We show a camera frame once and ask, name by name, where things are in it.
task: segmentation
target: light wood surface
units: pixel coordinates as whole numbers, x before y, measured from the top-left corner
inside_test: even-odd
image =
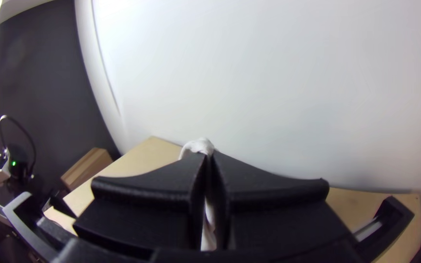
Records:
[[[176,161],[180,150],[181,147],[178,145],[151,137],[100,171],[96,176],[126,177],[140,175]],[[90,189],[93,178],[64,197],[64,201],[76,215],[80,215],[94,199]],[[326,202],[351,231],[356,231],[374,217],[381,202],[390,195],[331,188]],[[396,242],[377,259],[379,263],[410,262],[421,245],[420,196],[414,193],[393,194],[393,196],[414,212],[415,217]],[[74,219],[53,208],[45,211],[45,216],[76,234],[72,229]]]

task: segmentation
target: wooden table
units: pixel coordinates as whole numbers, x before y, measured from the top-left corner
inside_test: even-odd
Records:
[[[176,161],[180,150],[181,147],[178,145],[151,137],[113,162],[96,176],[126,177],[140,175]],[[64,201],[77,216],[94,199],[90,189],[91,180],[88,180],[64,197]],[[351,231],[356,231],[374,217],[381,202],[390,195],[387,193],[331,188],[326,202]],[[421,245],[420,196],[416,193],[392,195],[407,206],[415,214],[415,217],[396,242],[378,257],[377,262],[407,263],[412,260]],[[45,216],[56,221],[66,230],[76,234],[72,228],[74,219],[53,208],[46,210]]]

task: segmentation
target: black cable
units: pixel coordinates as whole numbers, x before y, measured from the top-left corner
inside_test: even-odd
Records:
[[[30,134],[27,132],[27,130],[24,129],[24,127],[18,121],[16,121],[12,117],[9,117],[7,115],[3,115],[0,118],[0,137],[1,137],[1,142],[2,142],[2,146],[4,147],[4,149],[7,149],[7,145],[6,145],[6,141],[4,140],[4,136],[2,134],[2,126],[1,126],[1,123],[2,123],[3,120],[10,120],[10,121],[12,121],[25,134],[25,136],[27,136],[27,138],[29,139],[29,142],[32,145],[32,150],[34,152],[34,160],[32,162],[32,165],[29,168],[29,176],[32,175],[32,172],[34,170],[35,161],[37,160],[37,151],[35,150],[35,143],[34,143],[32,137],[30,136]]]

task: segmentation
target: white curved wall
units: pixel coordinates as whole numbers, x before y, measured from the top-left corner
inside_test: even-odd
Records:
[[[421,191],[421,1],[92,8],[122,152],[151,134],[206,136],[278,174]]]
[[[105,72],[103,55],[97,39],[92,1],[75,0],[74,3],[79,44],[92,92],[113,141],[119,151],[125,153],[130,148],[130,143],[124,130],[121,112]]]

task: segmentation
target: black bracket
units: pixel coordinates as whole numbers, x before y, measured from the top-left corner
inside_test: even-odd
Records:
[[[78,237],[24,209],[28,193],[3,211],[44,260],[90,263],[371,262],[414,216],[388,197],[375,216],[382,226],[358,242],[325,202],[327,181],[274,175],[219,152],[139,176],[97,177],[92,192],[73,225]],[[200,251],[204,198],[215,214],[211,252]]]

